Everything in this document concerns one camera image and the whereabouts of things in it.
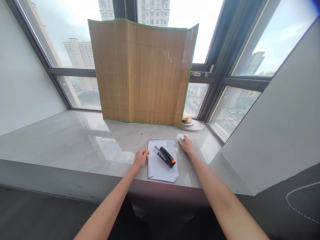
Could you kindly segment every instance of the hand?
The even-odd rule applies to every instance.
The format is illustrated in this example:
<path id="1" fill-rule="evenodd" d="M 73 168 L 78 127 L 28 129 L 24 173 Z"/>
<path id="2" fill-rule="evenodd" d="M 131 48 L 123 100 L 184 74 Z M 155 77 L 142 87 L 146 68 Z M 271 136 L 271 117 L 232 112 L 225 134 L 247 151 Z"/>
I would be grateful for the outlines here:
<path id="1" fill-rule="evenodd" d="M 134 167 L 140 171 L 141 168 L 143 167 L 143 165 L 146 163 L 146 160 L 147 161 L 149 160 L 148 155 L 149 155 L 148 149 L 143 148 L 143 149 L 139 150 L 136 153 L 132 167 Z"/>
<path id="2" fill-rule="evenodd" d="M 189 155 L 190 153 L 194 152 L 192 141 L 188 136 L 184 136 L 183 141 L 178 141 L 179 145 L 182 147 L 182 149 Z"/>

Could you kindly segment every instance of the stacked plate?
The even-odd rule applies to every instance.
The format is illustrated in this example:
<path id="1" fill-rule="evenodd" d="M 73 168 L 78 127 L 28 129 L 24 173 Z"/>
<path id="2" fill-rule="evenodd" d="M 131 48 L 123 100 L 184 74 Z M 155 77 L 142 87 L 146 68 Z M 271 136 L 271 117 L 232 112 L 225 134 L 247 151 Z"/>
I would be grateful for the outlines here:
<path id="1" fill-rule="evenodd" d="M 192 127 L 193 125 L 194 125 L 194 121 L 191 117 L 184 116 L 182 118 L 182 123 L 181 123 L 182 127 Z"/>
<path id="2" fill-rule="evenodd" d="M 183 116 L 182 118 L 181 129 L 188 131 L 200 131 L 203 127 L 202 123 L 197 120 L 193 120 L 191 117 Z"/>

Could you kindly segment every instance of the marble countertop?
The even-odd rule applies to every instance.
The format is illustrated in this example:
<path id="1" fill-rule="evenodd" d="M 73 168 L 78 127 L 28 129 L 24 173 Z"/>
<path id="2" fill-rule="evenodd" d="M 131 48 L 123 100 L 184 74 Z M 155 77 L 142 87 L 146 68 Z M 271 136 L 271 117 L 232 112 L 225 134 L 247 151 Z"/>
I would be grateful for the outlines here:
<path id="1" fill-rule="evenodd" d="M 251 195 L 206 127 L 188 132 L 172 126 L 104 120 L 101 113 L 68 110 L 0 136 L 0 158 L 123 177 L 132 166 L 135 153 L 148 147 L 149 138 L 168 139 L 175 141 L 178 148 L 179 178 L 175 183 L 165 183 L 201 188 L 189 157 L 178 144 L 179 133 L 189 134 L 200 158 L 233 192 Z M 136 179 L 160 182 L 148 179 L 147 165 Z"/>

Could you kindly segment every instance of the bamboo screen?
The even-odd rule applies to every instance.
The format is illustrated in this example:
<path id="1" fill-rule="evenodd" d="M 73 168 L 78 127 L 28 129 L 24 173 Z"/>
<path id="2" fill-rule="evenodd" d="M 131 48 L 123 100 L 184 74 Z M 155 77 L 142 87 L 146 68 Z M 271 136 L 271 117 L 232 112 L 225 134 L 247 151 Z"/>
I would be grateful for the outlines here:
<path id="1" fill-rule="evenodd" d="M 199 25 L 88 24 L 103 118 L 180 127 Z"/>

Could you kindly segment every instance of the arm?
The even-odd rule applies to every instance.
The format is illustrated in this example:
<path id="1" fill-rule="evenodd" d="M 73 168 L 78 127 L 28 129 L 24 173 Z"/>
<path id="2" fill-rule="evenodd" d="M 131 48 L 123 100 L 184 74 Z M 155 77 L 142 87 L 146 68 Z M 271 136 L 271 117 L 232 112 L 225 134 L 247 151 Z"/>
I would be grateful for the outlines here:
<path id="1" fill-rule="evenodd" d="M 200 159 L 193 149 L 191 140 L 187 136 L 184 137 L 184 141 L 179 141 L 179 144 L 190 157 L 226 238 L 228 240 L 269 239 L 236 195 Z"/>
<path id="2" fill-rule="evenodd" d="M 75 240 L 106 240 L 108 238 L 132 181 L 146 160 L 149 160 L 148 154 L 147 149 L 137 152 L 130 170 L 94 211 L 74 238 Z"/>

